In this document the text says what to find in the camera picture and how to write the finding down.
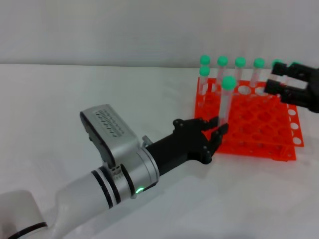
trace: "green indicator light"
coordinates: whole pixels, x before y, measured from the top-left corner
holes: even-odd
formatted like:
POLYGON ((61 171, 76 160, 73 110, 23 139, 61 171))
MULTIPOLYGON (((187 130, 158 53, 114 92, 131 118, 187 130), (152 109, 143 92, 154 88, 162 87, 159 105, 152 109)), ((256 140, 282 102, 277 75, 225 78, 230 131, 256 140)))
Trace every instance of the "green indicator light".
POLYGON ((142 192, 144 190, 144 188, 143 187, 140 187, 138 190, 136 190, 136 194, 138 194, 138 193, 140 193, 140 192, 142 192))

